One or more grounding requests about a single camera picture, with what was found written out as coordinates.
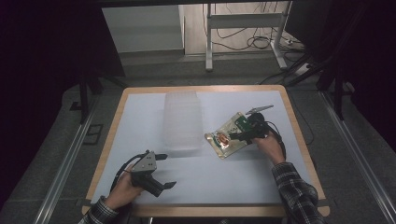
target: black curtain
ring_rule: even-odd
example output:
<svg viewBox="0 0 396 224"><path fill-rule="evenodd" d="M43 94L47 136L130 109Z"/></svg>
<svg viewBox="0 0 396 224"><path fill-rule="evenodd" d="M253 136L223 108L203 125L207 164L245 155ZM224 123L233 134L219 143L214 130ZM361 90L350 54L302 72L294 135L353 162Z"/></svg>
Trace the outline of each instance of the black curtain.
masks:
<svg viewBox="0 0 396 224"><path fill-rule="evenodd" d="M353 103L396 151L394 24L395 1L371 1L341 62Z"/></svg>
<svg viewBox="0 0 396 224"><path fill-rule="evenodd" d="M1 205L39 150L79 76L124 76L95 3L0 3Z"/></svg>

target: transparent plastic container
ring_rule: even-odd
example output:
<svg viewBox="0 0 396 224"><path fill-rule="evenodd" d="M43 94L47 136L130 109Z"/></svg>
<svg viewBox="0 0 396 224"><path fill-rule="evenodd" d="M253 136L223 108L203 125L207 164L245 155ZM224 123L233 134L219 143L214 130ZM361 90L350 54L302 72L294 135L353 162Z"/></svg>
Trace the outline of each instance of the transparent plastic container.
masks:
<svg viewBox="0 0 396 224"><path fill-rule="evenodd" d="M204 139L201 101L195 91L166 93L163 140L176 150L199 148Z"/></svg>

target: gray carpet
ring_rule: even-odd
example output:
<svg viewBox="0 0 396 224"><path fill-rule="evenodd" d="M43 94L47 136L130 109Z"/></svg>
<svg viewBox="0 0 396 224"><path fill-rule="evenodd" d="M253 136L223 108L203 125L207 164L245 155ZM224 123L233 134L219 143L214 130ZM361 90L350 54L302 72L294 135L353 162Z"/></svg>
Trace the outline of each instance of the gray carpet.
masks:
<svg viewBox="0 0 396 224"><path fill-rule="evenodd" d="M205 71L202 58L184 59L181 62L151 61L148 58L140 64L124 63L124 69L127 77L120 77L119 80L131 87L253 85L279 72L271 54L217 57L212 73ZM266 83L275 83L280 79L274 77ZM326 219L329 223L388 223L315 91L316 79L312 77L290 88L289 95L331 208L331 214ZM81 147L49 223L77 223L82 217L81 205L122 93L122 88L116 84L103 78L101 81L105 90L92 120L92 125L103 125L101 137L96 145L92 145L90 137L85 138L88 145ZM0 223L31 223L35 219L64 153L77 132L79 112L69 109L73 102L78 101L78 97L77 87L64 93L58 118L4 205ZM364 155L395 201L396 174L392 172L396 166L394 152L347 97L344 115Z"/></svg>

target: wooden table edge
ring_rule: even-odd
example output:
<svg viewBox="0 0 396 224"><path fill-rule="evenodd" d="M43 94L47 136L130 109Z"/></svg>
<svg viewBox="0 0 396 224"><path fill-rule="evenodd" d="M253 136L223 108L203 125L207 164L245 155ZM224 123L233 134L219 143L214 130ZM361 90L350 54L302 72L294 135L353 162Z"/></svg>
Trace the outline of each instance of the wooden table edge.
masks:
<svg viewBox="0 0 396 224"><path fill-rule="evenodd" d="M126 100L128 99L128 95L129 94L138 94L138 93L166 93L169 91L198 91L198 92L199 91L279 91L280 95L282 97L284 106L286 107L286 111L288 113L292 129L296 136L297 143L298 143L301 153L303 155L303 160L306 165L306 169L309 173L309 176L311 178L312 185L317 189L318 199L320 201L326 201L326 197L324 195L322 186L320 185L320 182L318 180L318 174L315 170L315 167L314 167L311 157L309 155L308 148L306 147L303 134L302 134L300 126L297 122L297 118L295 117L295 114L293 112L289 96L286 92L286 89L281 85L137 87L137 88L125 89L122 93L121 98L120 98L120 103L117 107L116 114L114 115L114 119L111 123L110 130L108 132L107 139L106 139L105 145L103 147L101 157L100 157L99 162L96 166L95 173L92 177L92 182L90 184L90 188L88 189L86 200L90 201L92 199L94 191L96 189L96 186L100 180L100 176L102 175L103 169L106 165L108 154L110 152L111 146L113 145L115 133L116 133L117 128L120 124L120 119L121 119L121 116L123 113L123 109L125 107ZM156 207L157 209L153 210L153 209L151 209L150 206L140 206L140 207L137 206L136 208L134 208L134 215L144 217L143 215L146 215L148 213L148 211L151 211L152 215L156 215L156 213L157 213L158 215L163 214L164 216L166 216L166 214L173 214L173 215L178 215L177 217L186 217L189 213L194 214L195 212L193 212L193 211L195 211L195 210L204 209L203 211L208 211L208 210L206 210L206 208L210 208L207 206L206 207L161 206L161 209L163 209L163 211L164 211L164 212L162 212L162 211L158 211L158 208L159 208L158 206L154 206L154 207ZM257 211L259 215L260 214L262 214L262 215L268 214L268 211L265 210L265 207L254 206L254 208L264 209L264 211L261 211L261 212L256 209L252 210L252 211ZM83 214L85 214L88 211L88 209L89 209L89 206L83 206L81 209L81 212ZM330 207L328 205L321 206L318 208L318 210L325 217L330 214ZM223 214L225 212L227 214L223 214L223 215L229 215L230 217L235 217L235 216L233 216L235 214L234 207L217 207L216 206L216 211L220 212L220 214ZM270 211L273 212L274 214L281 213L282 214L281 216L286 215L282 206L273 206L273 207L271 207Z"/></svg>

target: plaid sleeve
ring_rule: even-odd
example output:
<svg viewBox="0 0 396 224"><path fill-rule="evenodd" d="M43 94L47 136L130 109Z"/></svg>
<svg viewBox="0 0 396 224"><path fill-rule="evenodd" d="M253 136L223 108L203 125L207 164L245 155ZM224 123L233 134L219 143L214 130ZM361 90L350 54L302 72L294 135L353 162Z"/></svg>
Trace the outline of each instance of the plaid sleeve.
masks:
<svg viewBox="0 0 396 224"><path fill-rule="evenodd" d="M326 223L317 209L317 190L300 178L292 163L280 163L272 172L282 201L295 222Z"/></svg>
<svg viewBox="0 0 396 224"><path fill-rule="evenodd" d="M117 214L118 212L105 205L105 197L102 196L78 224L107 224L110 223Z"/></svg>

